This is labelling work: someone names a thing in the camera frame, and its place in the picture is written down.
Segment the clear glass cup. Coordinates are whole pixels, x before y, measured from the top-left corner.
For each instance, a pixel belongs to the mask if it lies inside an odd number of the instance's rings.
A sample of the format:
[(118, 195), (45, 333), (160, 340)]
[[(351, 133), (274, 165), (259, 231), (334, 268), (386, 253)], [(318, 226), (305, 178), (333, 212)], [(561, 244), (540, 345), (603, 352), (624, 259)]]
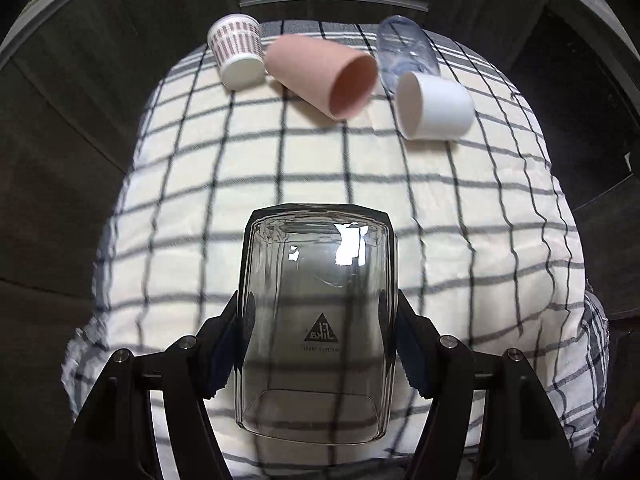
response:
[(396, 236), (382, 211), (283, 204), (247, 221), (236, 304), (234, 409), (258, 436), (381, 439), (396, 363)]

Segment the white plastic cup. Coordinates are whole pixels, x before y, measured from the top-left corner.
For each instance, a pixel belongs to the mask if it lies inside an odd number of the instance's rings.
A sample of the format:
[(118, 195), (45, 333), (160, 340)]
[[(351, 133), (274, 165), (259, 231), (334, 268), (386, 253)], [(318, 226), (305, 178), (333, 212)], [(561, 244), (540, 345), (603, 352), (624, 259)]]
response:
[(422, 73), (404, 73), (395, 104), (402, 136), (417, 141), (457, 141), (475, 120), (475, 105), (462, 84)]

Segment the pink plastic cup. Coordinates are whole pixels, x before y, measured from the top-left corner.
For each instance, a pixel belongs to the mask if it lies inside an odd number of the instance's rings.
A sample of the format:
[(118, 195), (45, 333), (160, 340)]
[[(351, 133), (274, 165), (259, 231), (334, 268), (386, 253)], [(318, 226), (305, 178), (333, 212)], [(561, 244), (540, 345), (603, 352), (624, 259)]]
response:
[(369, 53), (303, 35), (278, 38), (266, 51), (265, 68), (336, 122), (357, 116), (378, 82), (378, 63)]

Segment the clear plastic cup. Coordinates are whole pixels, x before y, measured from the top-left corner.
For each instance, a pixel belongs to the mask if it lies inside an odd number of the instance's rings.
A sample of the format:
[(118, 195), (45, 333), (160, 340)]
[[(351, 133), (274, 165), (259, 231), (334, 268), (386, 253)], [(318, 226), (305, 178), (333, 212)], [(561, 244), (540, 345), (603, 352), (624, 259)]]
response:
[(410, 18), (394, 15), (376, 28), (376, 58), (385, 90), (393, 96), (409, 72), (440, 75), (435, 51), (424, 30)]

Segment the patterned paper cup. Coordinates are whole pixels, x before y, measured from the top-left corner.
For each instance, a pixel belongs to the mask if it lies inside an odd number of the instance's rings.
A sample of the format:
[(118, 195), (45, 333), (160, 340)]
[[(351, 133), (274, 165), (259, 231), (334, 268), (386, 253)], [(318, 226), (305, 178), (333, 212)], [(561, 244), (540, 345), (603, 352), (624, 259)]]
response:
[(207, 44), (227, 89), (243, 90), (264, 79), (262, 26), (252, 16), (233, 13), (220, 18), (209, 27)]

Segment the white black checkered cloth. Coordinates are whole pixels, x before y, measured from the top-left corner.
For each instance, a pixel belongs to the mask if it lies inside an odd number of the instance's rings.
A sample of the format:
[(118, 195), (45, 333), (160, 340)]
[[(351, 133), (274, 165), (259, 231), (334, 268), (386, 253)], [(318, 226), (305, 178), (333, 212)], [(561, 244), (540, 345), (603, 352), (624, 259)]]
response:
[[(376, 58), (378, 25), (280, 21)], [(534, 112), (500, 70), (426, 32), (469, 91), (457, 141), (409, 141), (378, 82), (329, 118), (266, 71), (227, 89), (207, 44), (158, 83), (96, 254), (96, 312), (70, 341), (76, 418), (110, 356), (163, 352), (238, 299), (250, 215), (283, 204), (385, 212), (396, 236), (396, 363), (381, 439), (266, 438), (235, 419), (234, 364), (204, 405), (228, 479), (575, 479), (599, 425), (608, 326)]]

